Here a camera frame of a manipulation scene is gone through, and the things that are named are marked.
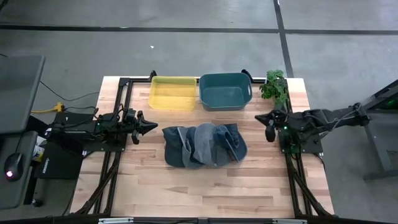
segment yellow plastic bin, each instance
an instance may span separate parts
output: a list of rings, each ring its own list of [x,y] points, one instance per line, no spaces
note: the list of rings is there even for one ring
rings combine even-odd
[[[195,108],[196,95],[196,78],[154,77],[150,85],[149,106],[157,110],[191,111]]]

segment green bin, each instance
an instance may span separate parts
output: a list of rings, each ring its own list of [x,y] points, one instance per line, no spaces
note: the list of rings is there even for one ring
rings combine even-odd
[[[244,73],[206,74],[199,79],[199,90],[208,111],[241,110],[252,98],[250,78]]]

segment gray floor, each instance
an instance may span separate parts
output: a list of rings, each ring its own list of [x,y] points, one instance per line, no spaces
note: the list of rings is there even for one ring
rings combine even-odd
[[[398,1],[280,0],[286,29],[398,29]],[[0,22],[71,26],[277,28],[272,0],[10,0]],[[365,100],[397,79],[398,36],[288,35],[295,77],[305,79],[312,108],[337,109]],[[285,70],[278,34],[50,32],[0,30],[0,53],[43,54],[42,80],[66,98],[98,91],[105,75],[200,76],[248,69],[263,77]],[[67,106],[91,106],[96,96]],[[61,99],[39,87],[34,109]],[[39,116],[51,122],[53,115]],[[365,183],[378,171],[364,129],[340,128],[323,141],[337,215],[398,222],[398,179]],[[40,183],[41,208],[1,211],[0,219],[61,214],[73,182]]]

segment green leaves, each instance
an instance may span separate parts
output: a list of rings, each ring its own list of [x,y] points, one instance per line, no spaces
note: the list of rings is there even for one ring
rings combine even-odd
[[[287,92],[282,70],[269,70],[267,72],[267,83],[260,86],[261,97],[269,99],[274,97],[275,104],[284,104],[287,100]]]

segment wooden table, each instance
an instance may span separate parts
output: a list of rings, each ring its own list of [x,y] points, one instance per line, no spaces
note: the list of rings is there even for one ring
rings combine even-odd
[[[98,114],[113,112],[119,78],[104,77]],[[303,79],[288,78],[287,81],[293,110],[310,109]],[[252,89],[253,98],[242,111],[207,112],[197,98],[195,110],[186,112],[152,109],[148,105],[150,83],[134,84],[130,107],[142,110],[145,119],[158,123],[159,127],[140,136],[139,145],[133,145],[128,138],[119,166],[112,216],[293,217],[285,157],[277,141],[266,141],[265,126],[254,119],[254,115],[273,109],[273,103],[261,98],[259,85],[253,85]],[[208,122],[237,123],[248,146],[246,158],[239,164],[220,169],[190,170],[168,166],[164,161],[162,128]],[[96,152],[84,160],[71,212],[83,206],[97,187],[103,156],[104,153]],[[325,209],[333,213],[321,162],[311,154],[302,157],[308,187]],[[298,195],[304,210],[302,194]]]

